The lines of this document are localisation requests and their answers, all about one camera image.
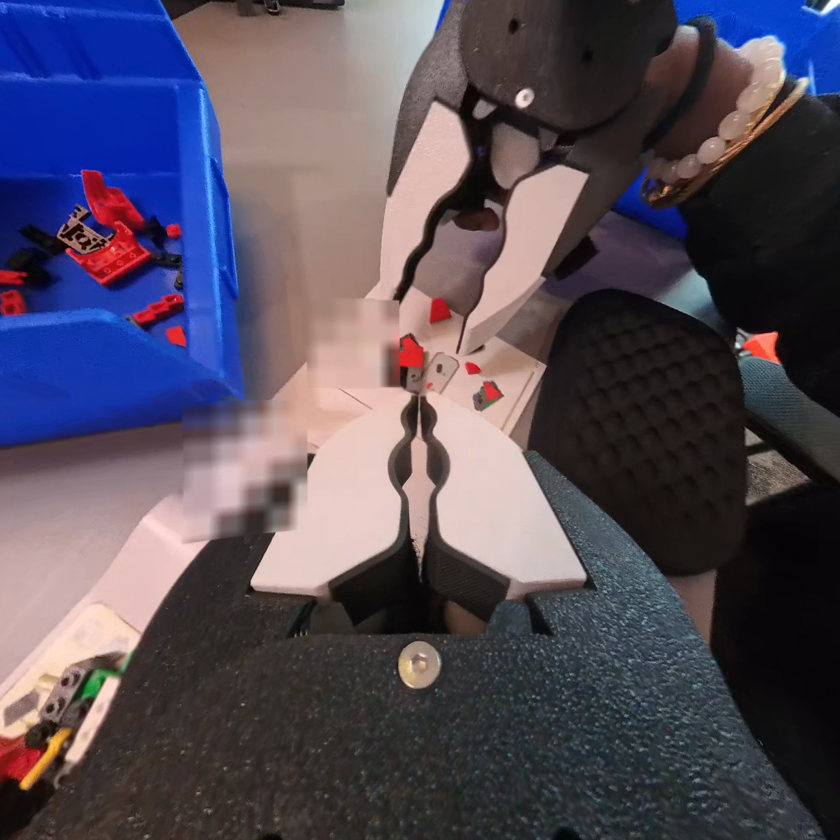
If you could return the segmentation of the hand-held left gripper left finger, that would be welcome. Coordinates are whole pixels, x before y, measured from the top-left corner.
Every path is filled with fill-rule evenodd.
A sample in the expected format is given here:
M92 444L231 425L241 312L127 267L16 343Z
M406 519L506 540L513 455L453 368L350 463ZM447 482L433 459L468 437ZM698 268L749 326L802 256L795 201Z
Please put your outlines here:
M396 547L406 530L393 457L411 444L413 395L390 395L325 440L292 528L276 532L251 578L255 592L332 598L332 588Z

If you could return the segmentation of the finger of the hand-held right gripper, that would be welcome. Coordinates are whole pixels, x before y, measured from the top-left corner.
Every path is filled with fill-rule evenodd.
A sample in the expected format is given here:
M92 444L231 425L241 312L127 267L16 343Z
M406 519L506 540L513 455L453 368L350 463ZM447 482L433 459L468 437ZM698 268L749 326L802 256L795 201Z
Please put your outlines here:
M474 163L457 111L433 101L385 202L380 299L402 301Z
M566 164L545 166L512 187L502 215L502 244L464 318L457 354L495 338L541 285L543 273L573 216L589 175Z

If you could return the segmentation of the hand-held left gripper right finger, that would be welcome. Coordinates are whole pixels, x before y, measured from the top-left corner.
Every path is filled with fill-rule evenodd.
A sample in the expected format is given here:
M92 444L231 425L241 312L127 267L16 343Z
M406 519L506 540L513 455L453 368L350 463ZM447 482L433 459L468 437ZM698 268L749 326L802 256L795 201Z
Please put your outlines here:
M581 588L577 552L523 451L443 395L422 399L429 500L423 571L446 601L522 601Z

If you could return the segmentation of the black and red brick assembly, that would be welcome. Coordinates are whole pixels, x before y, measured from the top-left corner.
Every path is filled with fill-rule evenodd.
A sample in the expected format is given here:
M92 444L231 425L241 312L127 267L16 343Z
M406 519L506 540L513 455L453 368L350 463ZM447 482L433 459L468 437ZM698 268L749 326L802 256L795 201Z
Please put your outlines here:
M427 392L427 353L412 333L400 338L400 386L415 395Z

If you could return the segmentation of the person's right forearm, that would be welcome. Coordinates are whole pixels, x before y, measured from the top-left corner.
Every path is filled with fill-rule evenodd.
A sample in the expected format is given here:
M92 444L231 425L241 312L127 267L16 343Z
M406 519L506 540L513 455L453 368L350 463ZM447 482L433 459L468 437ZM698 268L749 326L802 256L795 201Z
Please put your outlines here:
M778 334L793 384L839 411L838 94L804 96L680 213L722 317Z

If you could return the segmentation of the person's right hand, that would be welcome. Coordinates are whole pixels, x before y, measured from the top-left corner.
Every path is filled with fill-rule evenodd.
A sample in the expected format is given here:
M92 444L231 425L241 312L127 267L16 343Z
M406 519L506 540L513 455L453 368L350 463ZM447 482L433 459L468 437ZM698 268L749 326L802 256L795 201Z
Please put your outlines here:
M647 81L666 90L669 109L688 86L699 49L699 33L680 26L670 48L656 57L647 72ZM724 40L716 44L707 84L693 108L685 112L672 130L655 146L655 155L678 161L696 153L711 137L718 135L720 122L737 107L737 99L751 81L752 67Z

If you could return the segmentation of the short blue bin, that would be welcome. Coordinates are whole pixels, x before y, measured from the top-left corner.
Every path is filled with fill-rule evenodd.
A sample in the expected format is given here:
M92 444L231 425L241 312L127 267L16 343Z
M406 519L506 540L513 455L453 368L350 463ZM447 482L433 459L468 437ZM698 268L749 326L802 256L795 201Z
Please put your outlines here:
M838 2L783 1L685 1L674 2L681 23L708 17L717 25L717 35L733 48L772 36L781 43L784 71L803 80L805 94L812 98L838 97L839 11ZM637 223L655 228L679 241L685 240L686 224L678 208L654 209L644 198L646 182L640 176L616 201L613 211Z

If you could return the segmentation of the blue bin with divider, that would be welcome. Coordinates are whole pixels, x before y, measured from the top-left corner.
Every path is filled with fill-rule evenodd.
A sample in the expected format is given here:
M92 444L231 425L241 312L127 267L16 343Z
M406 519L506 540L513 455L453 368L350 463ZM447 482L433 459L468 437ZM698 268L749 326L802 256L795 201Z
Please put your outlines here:
M115 287L49 259L29 313L2 318L2 446L153 425L242 396L230 203L213 106L195 81L2 78L2 268L85 205L99 171L147 216L179 224L185 309L143 331L125 319L175 292L151 265Z

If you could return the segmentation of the orange and black office chair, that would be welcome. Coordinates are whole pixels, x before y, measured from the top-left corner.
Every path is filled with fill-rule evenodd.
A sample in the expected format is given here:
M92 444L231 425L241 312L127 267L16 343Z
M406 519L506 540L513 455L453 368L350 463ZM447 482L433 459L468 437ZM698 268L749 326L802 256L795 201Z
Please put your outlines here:
M839 419L787 376L774 333L736 332L747 427L804 475L838 485Z

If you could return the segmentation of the person's torso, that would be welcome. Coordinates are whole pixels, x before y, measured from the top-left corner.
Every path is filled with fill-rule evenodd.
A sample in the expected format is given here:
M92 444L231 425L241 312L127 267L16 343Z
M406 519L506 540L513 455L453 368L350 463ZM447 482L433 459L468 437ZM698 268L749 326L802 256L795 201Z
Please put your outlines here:
M717 574L711 649L743 719L839 838L839 495L808 482L748 508Z

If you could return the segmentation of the pile of loose toy bricks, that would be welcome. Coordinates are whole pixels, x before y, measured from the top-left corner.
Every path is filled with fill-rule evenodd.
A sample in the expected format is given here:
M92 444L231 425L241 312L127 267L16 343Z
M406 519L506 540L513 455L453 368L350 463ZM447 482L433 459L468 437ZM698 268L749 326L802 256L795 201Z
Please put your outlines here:
M170 166L2 174L2 335L111 317L187 347L184 213Z

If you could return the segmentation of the red brick-built toy car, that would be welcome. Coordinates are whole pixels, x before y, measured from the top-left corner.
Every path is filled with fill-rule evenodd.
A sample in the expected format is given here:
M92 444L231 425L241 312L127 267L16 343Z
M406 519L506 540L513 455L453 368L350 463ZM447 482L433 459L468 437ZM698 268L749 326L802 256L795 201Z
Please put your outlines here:
M134 650L111 651L43 674L15 699L2 702L2 792L33 794L61 786L88 754Z

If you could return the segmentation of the long blue bin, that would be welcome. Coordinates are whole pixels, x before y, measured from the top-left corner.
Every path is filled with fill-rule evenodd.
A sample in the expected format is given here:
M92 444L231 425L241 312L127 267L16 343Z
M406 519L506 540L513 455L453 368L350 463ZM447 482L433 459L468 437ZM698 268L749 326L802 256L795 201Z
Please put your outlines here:
M199 81L162 2L1 2L2 77Z

